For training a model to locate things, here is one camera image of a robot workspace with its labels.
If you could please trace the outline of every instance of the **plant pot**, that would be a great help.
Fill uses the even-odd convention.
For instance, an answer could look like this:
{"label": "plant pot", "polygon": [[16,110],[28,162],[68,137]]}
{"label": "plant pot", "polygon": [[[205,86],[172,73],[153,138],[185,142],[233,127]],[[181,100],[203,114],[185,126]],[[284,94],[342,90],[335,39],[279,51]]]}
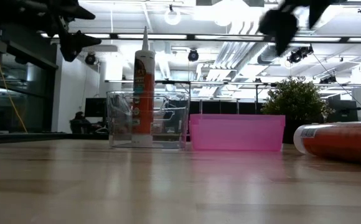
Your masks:
{"label": "plant pot", "polygon": [[293,120],[286,119],[286,126],[284,127],[283,143],[294,144],[294,133],[297,129],[305,124],[311,124],[312,122],[305,120]]}

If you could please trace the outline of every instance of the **caulk tube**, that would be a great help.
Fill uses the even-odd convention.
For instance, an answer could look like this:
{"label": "caulk tube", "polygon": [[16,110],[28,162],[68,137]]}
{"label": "caulk tube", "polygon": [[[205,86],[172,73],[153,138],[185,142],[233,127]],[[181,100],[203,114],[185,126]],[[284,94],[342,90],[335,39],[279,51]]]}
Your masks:
{"label": "caulk tube", "polygon": [[142,50],[135,52],[132,132],[134,147],[152,147],[155,55],[156,53],[149,50],[148,32],[145,27]]}
{"label": "caulk tube", "polygon": [[361,122],[304,125],[294,144],[304,154],[361,163]]}

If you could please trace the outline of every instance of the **wooden surface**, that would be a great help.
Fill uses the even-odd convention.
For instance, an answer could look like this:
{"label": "wooden surface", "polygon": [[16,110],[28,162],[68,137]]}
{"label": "wooden surface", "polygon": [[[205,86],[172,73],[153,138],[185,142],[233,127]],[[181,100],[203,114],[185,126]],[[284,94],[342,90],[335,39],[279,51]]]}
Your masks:
{"label": "wooden surface", "polygon": [[0,224],[361,223],[361,166],[283,152],[0,145]]}

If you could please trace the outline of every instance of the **person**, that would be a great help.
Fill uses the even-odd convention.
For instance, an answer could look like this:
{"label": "person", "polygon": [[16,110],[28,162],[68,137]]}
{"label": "person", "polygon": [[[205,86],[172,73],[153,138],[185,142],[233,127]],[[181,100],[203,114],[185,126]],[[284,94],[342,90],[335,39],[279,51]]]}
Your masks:
{"label": "person", "polygon": [[70,128],[73,134],[89,134],[91,122],[87,120],[82,111],[76,112],[74,119],[70,121]]}

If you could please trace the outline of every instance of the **potted plant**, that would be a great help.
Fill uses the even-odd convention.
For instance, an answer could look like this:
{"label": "potted plant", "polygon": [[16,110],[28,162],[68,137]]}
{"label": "potted plant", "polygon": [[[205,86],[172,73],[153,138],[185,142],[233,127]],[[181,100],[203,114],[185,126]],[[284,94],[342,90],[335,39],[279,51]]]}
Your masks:
{"label": "potted plant", "polygon": [[276,83],[276,89],[268,92],[263,105],[263,114],[286,115],[283,143],[292,144],[298,127],[319,123],[332,112],[320,98],[319,87],[305,80],[305,77],[288,77]]}

